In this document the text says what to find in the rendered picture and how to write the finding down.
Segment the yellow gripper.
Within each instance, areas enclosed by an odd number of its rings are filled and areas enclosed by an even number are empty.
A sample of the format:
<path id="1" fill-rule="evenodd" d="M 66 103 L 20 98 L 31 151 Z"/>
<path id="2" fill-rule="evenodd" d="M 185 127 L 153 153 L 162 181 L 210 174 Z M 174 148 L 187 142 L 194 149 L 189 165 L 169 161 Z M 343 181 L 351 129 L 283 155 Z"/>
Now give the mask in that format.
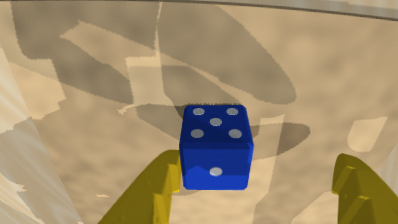
<path id="1" fill-rule="evenodd" d="M 98 224 L 169 224 L 172 192 L 180 191 L 179 150 L 159 154 Z M 359 158 L 341 153 L 333 172 L 337 224 L 398 224 L 398 196 Z"/>

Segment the blue die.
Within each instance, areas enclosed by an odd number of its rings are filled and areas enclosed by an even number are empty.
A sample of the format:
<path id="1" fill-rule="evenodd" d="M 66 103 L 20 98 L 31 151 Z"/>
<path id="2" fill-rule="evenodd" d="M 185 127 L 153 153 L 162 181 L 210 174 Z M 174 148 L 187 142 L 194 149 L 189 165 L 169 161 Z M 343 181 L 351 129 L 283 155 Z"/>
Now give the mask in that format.
<path id="1" fill-rule="evenodd" d="M 179 151 L 187 190 L 245 190 L 254 150 L 243 105 L 188 105 Z"/>

